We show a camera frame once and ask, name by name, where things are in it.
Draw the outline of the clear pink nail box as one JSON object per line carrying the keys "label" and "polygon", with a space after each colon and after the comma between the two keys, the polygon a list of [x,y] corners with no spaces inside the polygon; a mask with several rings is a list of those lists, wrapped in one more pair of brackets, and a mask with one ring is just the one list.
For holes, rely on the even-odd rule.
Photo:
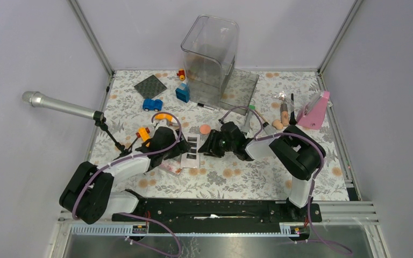
{"label": "clear pink nail box", "polygon": [[179,175],[183,168],[181,167],[181,164],[179,162],[167,160],[159,165],[159,169],[171,173],[173,175]]}

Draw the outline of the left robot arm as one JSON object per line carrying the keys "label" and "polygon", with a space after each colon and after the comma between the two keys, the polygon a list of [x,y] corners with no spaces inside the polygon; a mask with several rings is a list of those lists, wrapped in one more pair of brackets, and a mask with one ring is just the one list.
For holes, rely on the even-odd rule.
{"label": "left robot arm", "polygon": [[144,204],[134,193],[112,193],[120,182],[161,165],[162,161],[178,157],[189,145],[181,122],[173,117],[177,129],[156,125],[151,138],[130,154],[102,166],[88,161],[79,164],[59,198],[61,207],[71,212],[73,219],[94,224],[115,213],[125,212],[133,221],[145,215]]}

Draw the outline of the white eyelash card packet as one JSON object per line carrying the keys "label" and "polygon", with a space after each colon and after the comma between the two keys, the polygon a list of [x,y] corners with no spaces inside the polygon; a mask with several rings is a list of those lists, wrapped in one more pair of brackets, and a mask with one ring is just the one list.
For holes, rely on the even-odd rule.
{"label": "white eyelash card packet", "polygon": [[200,167],[200,155],[198,149],[200,147],[200,135],[199,134],[187,134],[186,141],[189,148],[186,153],[181,155],[180,165],[182,168],[199,168]]}

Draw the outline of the beige foundation tube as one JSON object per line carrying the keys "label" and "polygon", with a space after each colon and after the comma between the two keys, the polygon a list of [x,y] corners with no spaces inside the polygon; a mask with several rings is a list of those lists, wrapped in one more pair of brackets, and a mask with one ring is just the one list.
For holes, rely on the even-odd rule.
{"label": "beige foundation tube", "polygon": [[280,118],[283,126],[289,125],[289,112],[286,102],[282,102],[280,106]]}

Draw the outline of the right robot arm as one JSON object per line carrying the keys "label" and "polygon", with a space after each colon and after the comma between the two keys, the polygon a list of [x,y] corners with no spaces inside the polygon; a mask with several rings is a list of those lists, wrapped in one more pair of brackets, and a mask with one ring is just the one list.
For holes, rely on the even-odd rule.
{"label": "right robot arm", "polygon": [[198,152],[214,157],[232,152],[242,161],[278,159],[292,176],[291,192],[281,210],[272,216],[288,218],[290,222],[312,221],[314,180],[322,170],[326,152],[296,125],[266,137],[247,138],[235,123],[228,122],[219,131],[212,130]]}

